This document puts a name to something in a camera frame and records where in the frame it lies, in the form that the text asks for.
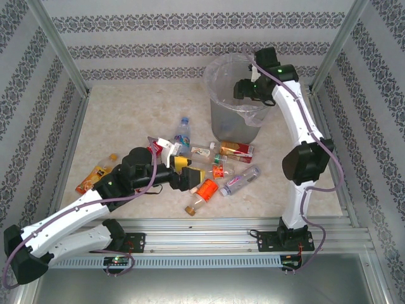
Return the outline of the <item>tan cap orange label bottle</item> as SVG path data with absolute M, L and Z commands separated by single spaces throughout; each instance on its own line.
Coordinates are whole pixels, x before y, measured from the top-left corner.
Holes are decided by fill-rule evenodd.
M 185 207 L 186 213 L 194 216 L 213 197 L 218 188 L 219 185 L 215 181 L 206 179 L 193 193 L 190 204 Z

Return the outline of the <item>white cap colourful label bottle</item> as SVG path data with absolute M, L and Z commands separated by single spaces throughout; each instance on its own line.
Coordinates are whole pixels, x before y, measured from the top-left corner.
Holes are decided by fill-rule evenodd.
M 195 144 L 190 144 L 186 151 L 181 152 L 181 155 L 194 161 L 203 161 L 208 163 L 212 163 L 215 162 L 216 159 L 220 159 L 220 154 L 217 151 L 211 149 L 210 147 Z

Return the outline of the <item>red cola bottle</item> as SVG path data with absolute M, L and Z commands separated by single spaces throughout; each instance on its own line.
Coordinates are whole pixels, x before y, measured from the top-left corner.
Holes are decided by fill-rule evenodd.
M 158 144 L 158 141 L 153 139 L 147 146 L 147 150 L 151 156 L 156 155 L 156 159 L 159 160 L 163 151 L 163 148 Z

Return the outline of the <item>blue cap blue label bottle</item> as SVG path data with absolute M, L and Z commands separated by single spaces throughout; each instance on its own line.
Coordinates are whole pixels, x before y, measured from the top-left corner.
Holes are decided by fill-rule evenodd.
M 188 151 L 190 146 L 190 125 L 189 118 L 182 117 L 176 129 L 174 140 L 179 143 L 183 150 Z

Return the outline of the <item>orange juice bottle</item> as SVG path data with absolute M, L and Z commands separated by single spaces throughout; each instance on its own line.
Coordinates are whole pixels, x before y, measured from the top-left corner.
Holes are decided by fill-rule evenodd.
M 116 153 L 103 158 L 92 169 L 90 174 L 75 188 L 78 194 L 85 194 L 93 185 L 99 182 L 106 174 L 110 173 L 116 166 L 119 157 Z

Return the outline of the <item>purple label clear bottle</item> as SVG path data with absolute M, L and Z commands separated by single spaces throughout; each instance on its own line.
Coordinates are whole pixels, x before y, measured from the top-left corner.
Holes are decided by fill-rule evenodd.
M 257 165 L 252 165 L 245 169 L 239 175 L 236 175 L 230 179 L 221 189 L 222 196 L 232 196 L 236 192 L 240 191 L 243 187 L 246 187 L 253 181 L 255 181 L 261 174 L 261 171 Z

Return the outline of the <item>red and gold carton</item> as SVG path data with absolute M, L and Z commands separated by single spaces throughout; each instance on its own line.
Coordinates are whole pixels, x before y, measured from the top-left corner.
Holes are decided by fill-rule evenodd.
M 220 144 L 220 154 L 243 163 L 251 163 L 254 147 L 250 144 L 223 141 Z

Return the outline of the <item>clear plastic bin liner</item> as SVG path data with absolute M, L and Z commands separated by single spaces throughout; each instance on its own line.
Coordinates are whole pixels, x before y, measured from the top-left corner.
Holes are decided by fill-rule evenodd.
M 241 79 L 251 79 L 249 64 L 241 53 L 221 55 L 205 68 L 203 83 L 214 105 L 238 115 L 247 126 L 260 127 L 270 107 L 251 98 L 234 98 L 235 83 Z

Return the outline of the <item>grey metal mesh bin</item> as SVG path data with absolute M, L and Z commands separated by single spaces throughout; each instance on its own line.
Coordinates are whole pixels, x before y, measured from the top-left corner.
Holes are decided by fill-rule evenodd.
M 219 106 L 211 105 L 211 129 L 213 135 L 219 141 L 230 141 L 234 143 L 249 144 L 254 141 L 262 125 L 270 119 L 275 110 L 275 106 L 270 107 L 268 113 L 260 127 L 247 126 L 238 115 L 231 114 L 227 110 L 221 110 Z

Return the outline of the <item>small circuit board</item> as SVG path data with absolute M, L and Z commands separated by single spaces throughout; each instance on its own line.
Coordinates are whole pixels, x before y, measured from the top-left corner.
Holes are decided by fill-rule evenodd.
M 302 265 L 301 255 L 281 255 L 280 260 L 282 268 L 287 270 L 297 270 Z
M 104 267 L 127 267 L 129 263 L 125 256 L 106 256 L 103 260 Z

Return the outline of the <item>grey metal sheet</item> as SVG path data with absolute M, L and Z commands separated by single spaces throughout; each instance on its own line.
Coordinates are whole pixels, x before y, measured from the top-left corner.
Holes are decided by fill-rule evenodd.
M 297 274 L 275 268 L 133 269 L 108 277 L 96 269 L 54 269 L 34 304 L 385 304 L 360 257 L 320 255 Z

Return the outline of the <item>long aluminium base rail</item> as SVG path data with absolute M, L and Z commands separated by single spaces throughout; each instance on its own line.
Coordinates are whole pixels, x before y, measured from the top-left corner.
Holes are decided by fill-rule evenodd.
M 369 230 L 353 226 L 347 214 L 312 217 L 327 233 L 322 253 L 360 253 L 375 249 Z M 120 219 L 126 232 L 146 234 L 145 253 L 214 255 L 258 252 L 249 231 L 275 231 L 278 218 Z

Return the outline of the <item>aluminium frame post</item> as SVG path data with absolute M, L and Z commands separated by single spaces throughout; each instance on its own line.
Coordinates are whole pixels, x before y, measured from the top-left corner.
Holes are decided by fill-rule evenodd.
M 348 11 L 342 25 L 335 36 L 335 39 L 330 45 L 325 58 L 323 59 L 317 73 L 315 74 L 312 83 L 309 85 L 309 90 L 312 94 L 318 92 L 322 86 L 324 80 L 326 79 L 329 71 L 342 51 L 347 39 L 350 36 L 351 31 L 357 24 L 360 16 L 362 15 L 364 9 L 366 8 L 369 0 L 354 0 L 350 10 Z
M 49 13 L 46 11 L 42 0 L 25 1 L 32 11 L 32 14 L 35 16 L 35 19 L 38 21 L 39 25 L 44 31 L 45 35 L 47 36 L 48 41 L 51 43 L 52 48 L 61 60 L 64 68 L 68 72 L 80 95 L 86 98 L 89 94 L 90 89 L 86 84 L 84 78 L 82 77 L 80 70 L 75 64 L 66 44 L 61 38 L 54 22 L 49 16 Z

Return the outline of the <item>aluminium side rail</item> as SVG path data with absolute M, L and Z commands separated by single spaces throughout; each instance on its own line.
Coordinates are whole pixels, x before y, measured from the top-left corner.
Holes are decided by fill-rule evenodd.
M 82 98 L 80 105 L 77 108 L 72 129 L 70 131 L 70 136 L 68 138 L 68 144 L 65 148 L 65 152 L 63 153 L 61 167 L 57 174 L 56 184 L 51 195 L 50 205 L 47 209 L 46 215 L 53 214 L 61 206 L 89 99 L 90 93 L 88 93 L 85 98 Z
M 314 116 L 314 120 L 315 120 L 316 125 L 318 126 L 319 130 L 322 131 L 322 133 L 325 137 L 332 138 L 332 135 L 329 131 L 327 120 L 323 113 L 318 96 L 316 94 L 310 92 L 308 94 L 308 99 L 309 99 L 309 104 L 311 106 L 311 110 L 312 110 L 312 113 Z M 337 185 L 338 181 L 340 179 L 338 166 L 332 161 L 328 165 L 328 167 L 329 167 L 329 171 L 330 171 L 333 183 L 335 185 Z M 343 180 L 341 186 L 337 190 L 337 197 L 339 199 L 339 203 L 342 207 L 342 210 L 346 211 L 346 213 L 348 214 L 348 216 L 351 220 L 351 225 L 355 228 L 361 227 L 361 224 L 359 223 L 358 218 L 356 216 L 356 212 L 354 210 L 353 203 L 351 201 L 350 191 L 348 190 L 347 184 L 344 180 Z

